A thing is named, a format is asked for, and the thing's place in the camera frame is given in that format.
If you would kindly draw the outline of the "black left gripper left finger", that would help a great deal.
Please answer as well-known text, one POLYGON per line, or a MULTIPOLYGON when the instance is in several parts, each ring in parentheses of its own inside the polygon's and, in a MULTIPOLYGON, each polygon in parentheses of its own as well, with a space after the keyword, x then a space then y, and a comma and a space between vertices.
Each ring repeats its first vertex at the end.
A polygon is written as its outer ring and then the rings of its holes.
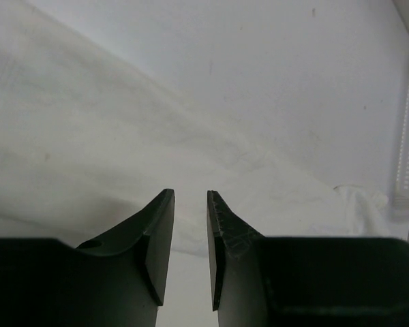
POLYGON ((78 247, 0 238, 0 326, 154 326, 163 305, 175 193, 78 247))

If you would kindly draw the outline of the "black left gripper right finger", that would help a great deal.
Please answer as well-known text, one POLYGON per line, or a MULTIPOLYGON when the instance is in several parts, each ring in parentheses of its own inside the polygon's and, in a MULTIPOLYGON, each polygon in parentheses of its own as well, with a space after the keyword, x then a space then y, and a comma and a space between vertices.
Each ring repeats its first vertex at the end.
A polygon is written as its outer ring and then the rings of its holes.
POLYGON ((409 243, 264 236, 207 194, 220 326, 409 326, 409 243))

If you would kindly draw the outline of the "white cloth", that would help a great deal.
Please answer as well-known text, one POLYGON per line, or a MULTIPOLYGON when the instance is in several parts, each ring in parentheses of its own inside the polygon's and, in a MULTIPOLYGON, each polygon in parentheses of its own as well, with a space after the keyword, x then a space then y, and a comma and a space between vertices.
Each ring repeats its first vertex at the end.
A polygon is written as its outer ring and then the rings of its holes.
POLYGON ((0 1, 0 222, 76 243, 175 191, 158 326, 216 326, 206 193, 264 234, 389 236, 389 92, 360 1, 99 1, 96 31, 0 1))

